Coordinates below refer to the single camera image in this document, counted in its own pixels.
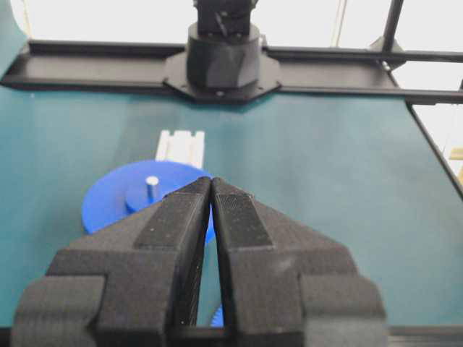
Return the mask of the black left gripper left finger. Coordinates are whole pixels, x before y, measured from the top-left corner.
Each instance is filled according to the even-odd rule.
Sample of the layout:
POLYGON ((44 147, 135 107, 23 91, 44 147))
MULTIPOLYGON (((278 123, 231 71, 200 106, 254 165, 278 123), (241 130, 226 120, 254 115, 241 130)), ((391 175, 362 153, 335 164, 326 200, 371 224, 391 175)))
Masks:
POLYGON ((165 346, 195 325, 211 181, 72 242, 23 292, 12 346, 165 346))

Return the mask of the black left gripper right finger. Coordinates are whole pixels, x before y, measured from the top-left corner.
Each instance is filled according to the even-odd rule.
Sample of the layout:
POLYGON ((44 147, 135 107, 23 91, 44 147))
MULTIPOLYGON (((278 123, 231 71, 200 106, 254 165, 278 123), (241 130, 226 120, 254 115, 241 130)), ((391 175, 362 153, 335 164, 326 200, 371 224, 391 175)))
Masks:
POLYGON ((346 246, 215 178, 225 324, 238 346, 386 346, 376 284, 346 246))

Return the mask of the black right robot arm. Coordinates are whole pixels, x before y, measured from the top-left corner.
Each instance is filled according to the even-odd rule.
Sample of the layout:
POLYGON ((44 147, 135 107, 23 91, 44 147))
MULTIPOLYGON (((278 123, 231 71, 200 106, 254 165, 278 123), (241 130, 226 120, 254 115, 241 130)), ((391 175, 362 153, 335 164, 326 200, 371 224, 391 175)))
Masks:
POLYGON ((186 49, 166 59, 163 83, 201 103, 247 103, 281 88, 280 63, 251 23, 256 1, 195 1, 186 49))

